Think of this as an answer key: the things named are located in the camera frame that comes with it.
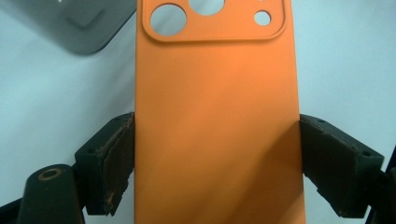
orange phone case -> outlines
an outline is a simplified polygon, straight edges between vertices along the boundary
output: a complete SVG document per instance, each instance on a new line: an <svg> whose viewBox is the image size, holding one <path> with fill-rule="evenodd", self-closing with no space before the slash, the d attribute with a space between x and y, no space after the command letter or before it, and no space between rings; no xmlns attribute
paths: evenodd
<svg viewBox="0 0 396 224"><path fill-rule="evenodd" d="M151 13L187 23L155 33ZM258 11L267 26L254 21ZM290 0L138 0L135 223L305 223Z"/></svg>

white surface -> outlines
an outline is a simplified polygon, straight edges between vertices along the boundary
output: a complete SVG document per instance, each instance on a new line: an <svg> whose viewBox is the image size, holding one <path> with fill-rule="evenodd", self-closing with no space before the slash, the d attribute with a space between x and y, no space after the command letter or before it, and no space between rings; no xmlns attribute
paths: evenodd
<svg viewBox="0 0 396 224"><path fill-rule="evenodd" d="M391 0L293 1L301 113L326 119L386 162L396 144L395 11ZM134 110L134 24L82 57L0 10L0 205L22 196L33 171L72 164L106 122ZM364 223L337 217L304 183L308 224ZM132 223L132 192L114 217L87 223Z"/></svg>

phone case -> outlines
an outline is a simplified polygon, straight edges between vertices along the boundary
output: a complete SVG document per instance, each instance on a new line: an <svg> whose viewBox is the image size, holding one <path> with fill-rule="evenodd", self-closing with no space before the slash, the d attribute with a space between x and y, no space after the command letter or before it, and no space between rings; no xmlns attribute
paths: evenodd
<svg viewBox="0 0 396 224"><path fill-rule="evenodd" d="M176 35L150 26L163 4L187 16ZM290 0L137 17L135 223L305 223Z"/></svg>

light blue backdrop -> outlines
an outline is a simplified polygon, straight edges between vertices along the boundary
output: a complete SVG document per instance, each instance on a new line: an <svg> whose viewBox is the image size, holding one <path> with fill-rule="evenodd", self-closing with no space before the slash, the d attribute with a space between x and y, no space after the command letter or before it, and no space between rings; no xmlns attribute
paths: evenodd
<svg viewBox="0 0 396 224"><path fill-rule="evenodd" d="M396 144L396 2L293 0L301 113L326 119L387 156ZM134 110L135 16L102 51L73 55L0 4L0 205L26 178L74 152L105 123ZM132 223L133 177L114 217ZM304 181L308 224L341 219Z"/></svg>

orange smartphone back panel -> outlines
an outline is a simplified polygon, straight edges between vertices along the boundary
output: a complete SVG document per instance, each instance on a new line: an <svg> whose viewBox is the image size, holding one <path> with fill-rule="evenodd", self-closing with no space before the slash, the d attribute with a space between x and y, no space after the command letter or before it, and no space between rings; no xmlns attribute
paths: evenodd
<svg viewBox="0 0 396 224"><path fill-rule="evenodd" d="M187 17L174 35L150 24L164 4ZM305 223L290 0L137 17L135 223Z"/></svg>

